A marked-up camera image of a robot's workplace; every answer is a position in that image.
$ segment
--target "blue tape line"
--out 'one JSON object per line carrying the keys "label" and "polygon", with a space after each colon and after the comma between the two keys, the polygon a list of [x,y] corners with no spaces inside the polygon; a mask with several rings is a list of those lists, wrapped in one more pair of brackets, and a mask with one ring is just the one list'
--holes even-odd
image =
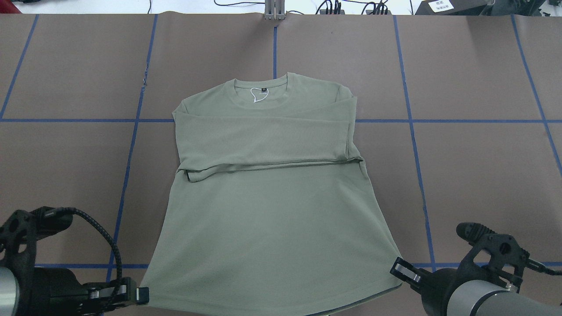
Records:
{"label": "blue tape line", "polygon": [[273,79],[277,78],[277,26],[273,28]]}
{"label": "blue tape line", "polygon": [[174,119],[139,119],[143,123],[173,123]]}
{"label": "blue tape line", "polygon": [[124,264],[123,269],[148,269],[148,264]]}
{"label": "blue tape line", "polygon": [[2,122],[26,123],[132,123],[135,119],[2,119]]}
{"label": "blue tape line", "polygon": [[[136,119],[0,119],[7,123],[134,123]],[[140,123],[173,123],[174,119],[139,119]],[[543,123],[543,120],[456,120],[456,119],[412,119],[413,123]],[[408,119],[356,119],[356,123],[409,123]],[[549,124],[562,120],[546,120]]]}
{"label": "blue tape line", "polygon": [[541,263],[548,267],[562,267],[562,262],[560,261],[542,261]]}
{"label": "blue tape line", "polygon": [[435,271],[435,256],[433,254],[433,242],[431,238],[431,229],[429,226],[429,215],[427,213],[427,205],[425,202],[425,190],[423,188],[422,171],[420,168],[419,156],[418,156],[418,145],[416,144],[416,137],[414,133],[414,122],[412,119],[412,111],[410,108],[410,96],[408,94],[408,86],[406,85],[406,73],[404,71],[404,60],[402,58],[402,48],[400,46],[400,36],[398,34],[398,21],[396,15],[393,15],[394,19],[394,31],[396,33],[396,46],[398,48],[398,59],[400,61],[400,72],[402,74],[402,85],[404,86],[404,98],[406,99],[406,109],[408,111],[408,121],[410,124],[410,135],[412,137],[412,146],[414,148],[414,159],[416,161],[416,171],[418,172],[418,184],[421,191],[421,199],[423,202],[423,213],[425,216],[425,232],[427,234],[427,244],[429,248],[429,259],[431,260],[432,270]]}
{"label": "blue tape line", "polygon": [[416,268],[431,268],[433,264],[431,263],[412,263],[412,265]]}
{"label": "blue tape line", "polygon": [[[460,262],[439,262],[439,263],[435,263],[436,268],[458,268],[459,265],[460,265]],[[483,266],[483,265],[485,265],[485,263],[476,262],[476,265]]]}
{"label": "blue tape line", "polygon": [[36,263],[36,267],[42,268],[66,268],[66,269],[107,269],[108,264],[96,263]]}
{"label": "blue tape line", "polygon": [[[129,173],[131,170],[131,158],[133,157],[133,149],[135,147],[135,141],[137,138],[137,130],[140,121],[140,115],[142,110],[142,101],[144,99],[144,90],[146,87],[146,79],[148,78],[148,68],[150,67],[150,57],[152,54],[152,45],[154,44],[154,34],[156,32],[156,23],[158,22],[158,15],[154,15],[154,22],[152,24],[152,34],[150,36],[150,44],[148,45],[148,54],[146,57],[146,68],[144,70],[143,86],[140,89],[139,104],[137,107],[137,116],[135,118],[135,126],[133,128],[133,137],[131,138],[131,146],[129,148],[129,157],[127,158],[127,167],[125,169],[125,179],[123,180],[123,190],[121,191],[121,200],[119,201],[119,210],[117,212],[117,220],[115,222],[115,232],[113,235],[113,240],[117,243],[119,238],[119,228],[121,227],[121,216],[123,215],[123,206],[125,204],[125,191],[127,190],[127,185],[129,183]],[[109,264],[113,264],[114,255],[113,252],[110,253]],[[106,282],[111,280],[111,268],[107,268]]]}
{"label": "blue tape line", "polygon": [[542,109],[541,100],[538,98],[537,89],[534,86],[533,76],[531,76],[531,72],[529,71],[529,66],[527,65],[527,60],[525,59],[525,54],[523,53],[523,47],[521,46],[521,40],[519,39],[519,32],[517,31],[517,23],[515,22],[515,16],[513,14],[511,15],[511,23],[513,24],[513,32],[515,32],[515,39],[517,40],[517,46],[519,47],[521,60],[523,62],[523,66],[525,67],[525,72],[527,73],[527,77],[529,78],[531,89],[533,90],[534,100],[537,102],[538,111],[541,113],[542,122],[545,126],[546,134],[549,138],[550,147],[552,148],[554,159],[556,160],[556,164],[558,165],[558,171],[560,172],[560,176],[562,177],[562,164],[560,163],[560,156],[558,155],[558,152],[556,151],[556,146],[554,145],[554,141],[552,140],[552,135],[550,134],[550,128],[546,121],[545,112]]}
{"label": "blue tape line", "polygon": [[414,119],[414,123],[542,123],[542,120],[450,120]]}
{"label": "blue tape line", "polygon": [[39,19],[39,15],[36,14],[35,20],[33,20],[33,24],[31,25],[31,29],[29,30],[29,35],[27,41],[25,42],[24,50],[21,51],[20,60],[17,62],[16,71],[13,72],[12,82],[10,83],[10,87],[8,88],[8,93],[6,93],[6,98],[4,99],[4,104],[2,105],[2,109],[0,110],[0,119],[4,117],[6,106],[8,106],[10,95],[12,95],[13,85],[16,84],[17,74],[20,72],[21,63],[24,61],[25,53],[28,50],[29,42],[31,42],[31,36],[33,36],[33,31],[35,30],[35,26],[37,25],[38,19]]}
{"label": "blue tape line", "polygon": [[356,123],[408,123],[409,120],[401,119],[357,119]]}

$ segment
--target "olive green shirt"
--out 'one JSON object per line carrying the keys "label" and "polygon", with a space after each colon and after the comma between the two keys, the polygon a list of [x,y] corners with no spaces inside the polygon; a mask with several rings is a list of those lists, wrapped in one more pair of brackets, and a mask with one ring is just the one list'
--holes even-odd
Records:
{"label": "olive green shirt", "polygon": [[353,144],[355,107],[348,88],[293,73],[183,100],[148,305],[303,316],[397,288],[400,253]]}

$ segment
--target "neckline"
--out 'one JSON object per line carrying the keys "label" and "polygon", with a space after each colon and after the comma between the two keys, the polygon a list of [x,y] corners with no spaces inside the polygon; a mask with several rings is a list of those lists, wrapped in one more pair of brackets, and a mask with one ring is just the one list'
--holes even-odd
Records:
{"label": "neckline", "polygon": [[[238,79],[232,79],[225,83],[224,88],[226,89],[226,93],[228,94],[230,100],[237,106],[242,107],[244,109],[249,110],[270,110],[276,107],[283,105],[287,100],[291,98],[293,93],[293,73],[286,73],[284,76],[278,77],[272,80],[266,81],[243,81]],[[275,99],[267,99],[260,101],[258,103],[253,103],[252,101],[246,101],[242,99],[237,93],[236,88],[274,88],[280,85],[286,84],[287,87],[283,95],[275,98]]]}

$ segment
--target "white label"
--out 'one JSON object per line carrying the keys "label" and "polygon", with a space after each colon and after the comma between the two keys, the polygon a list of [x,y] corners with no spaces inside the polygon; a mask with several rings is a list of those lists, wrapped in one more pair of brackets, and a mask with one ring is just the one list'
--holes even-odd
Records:
{"label": "white label", "polygon": [[429,2],[428,4],[431,7],[431,10],[433,10],[433,12],[435,13],[454,9],[449,0],[433,1]]}

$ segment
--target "grid line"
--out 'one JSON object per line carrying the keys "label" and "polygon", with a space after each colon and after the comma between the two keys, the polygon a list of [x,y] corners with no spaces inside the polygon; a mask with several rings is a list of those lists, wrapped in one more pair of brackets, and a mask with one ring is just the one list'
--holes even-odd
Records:
{"label": "grid line", "polygon": [[[148,45],[148,53],[147,53],[147,57],[146,57],[146,68],[144,69],[144,79],[143,79],[143,85],[140,88],[140,95],[139,95],[139,104],[137,107],[137,116],[135,118],[135,126],[133,128],[133,136],[131,138],[131,146],[129,149],[129,157],[127,159],[127,167],[125,169],[125,179],[123,180],[123,190],[121,191],[121,200],[119,201],[119,210],[117,211],[117,219],[115,221],[115,230],[114,230],[114,235],[113,235],[113,240],[115,241],[115,243],[117,243],[117,240],[119,238],[119,228],[121,227],[121,216],[123,215],[123,206],[125,205],[125,192],[127,190],[127,184],[129,183],[129,173],[131,170],[131,159],[133,157],[133,150],[135,147],[135,141],[137,138],[137,130],[138,130],[138,126],[139,126],[139,121],[141,118],[141,109],[142,109],[142,101],[144,99],[144,90],[146,88],[146,79],[148,78],[148,68],[150,67],[150,57],[152,54],[152,45],[154,44],[154,34],[156,32],[156,23],[158,22],[158,15],[154,15],[154,22],[152,24],[152,34],[150,36],[150,43]],[[110,253],[110,258],[109,258],[109,265],[113,264],[113,260],[114,260],[114,255],[113,252]],[[107,276],[106,276],[106,282],[109,282],[111,280],[111,267],[107,268]]]}
{"label": "grid line", "polygon": [[554,154],[554,159],[558,166],[558,171],[562,177],[562,164],[560,163],[560,156],[556,151],[556,146],[554,145],[554,140],[552,139],[552,134],[550,133],[549,124],[546,121],[545,112],[542,109],[541,100],[538,98],[537,89],[534,86],[533,76],[531,76],[531,71],[527,65],[527,59],[525,58],[525,53],[523,52],[523,47],[521,46],[521,40],[519,39],[519,32],[517,31],[517,23],[515,21],[515,15],[511,15],[511,23],[513,24],[513,32],[515,33],[515,39],[517,40],[517,46],[519,47],[519,53],[521,54],[521,61],[525,67],[525,72],[527,73],[527,78],[529,79],[529,84],[531,85],[531,90],[533,91],[534,100],[537,102],[538,111],[541,113],[542,123],[545,126],[546,135],[549,138],[550,147],[552,148],[552,153]]}
{"label": "grid line", "polygon": [[0,110],[0,119],[4,117],[4,112],[6,111],[6,107],[8,106],[8,101],[10,100],[13,86],[16,84],[17,75],[20,72],[21,63],[24,61],[25,53],[28,50],[29,42],[31,42],[33,31],[35,30],[35,26],[37,25],[37,20],[39,20],[38,14],[35,15],[35,19],[33,20],[33,24],[31,25],[31,29],[29,30],[28,39],[25,42],[24,49],[21,51],[20,60],[17,62],[16,70],[13,72],[12,82],[10,83],[10,87],[8,88],[8,92],[6,93],[6,98],[4,99],[4,104],[2,105],[2,109]]}
{"label": "grid line", "polygon": [[425,190],[423,187],[423,178],[422,178],[422,170],[420,167],[419,155],[418,155],[418,145],[416,143],[416,137],[414,132],[414,121],[412,118],[412,110],[410,108],[410,96],[408,94],[408,86],[406,84],[406,73],[404,71],[404,59],[402,58],[402,48],[400,46],[400,35],[398,33],[398,20],[396,19],[396,15],[392,16],[394,20],[394,31],[396,33],[396,46],[398,49],[398,59],[400,62],[400,73],[402,75],[402,84],[404,86],[404,98],[406,99],[406,109],[408,111],[408,123],[410,124],[410,135],[412,138],[412,146],[414,149],[414,159],[416,162],[416,171],[418,173],[418,185],[420,187],[421,192],[421,200],[422,200],[422,208],[425,217],[425,232],[427,235],[427,245],[429,250],[429,260],[431,261],[431,269],[432,271],[436,270],[435,266],[435,255],[433,253],[433,242],[431,238],[431,227],[429,226],[429,215],[427,213],[427,203],[425,200]]}
{"label": "grid line", "polygon": [[[65,268],[65,269],[115,269],[116,264],[104,263],[36,263],[41,268]],[[147,269],[148,264],[123,264],[123,269]]]}
{"label": "grid line", "polygon": [[[137,119],[0,119],[6,123],[134,123]],[[140,123],[173,123],[174,119],[138,119]],[[560,124],[562,120],[473,120],[473,119],[356,119],[356,123],[501,123],[529,124],[549,123]]]}

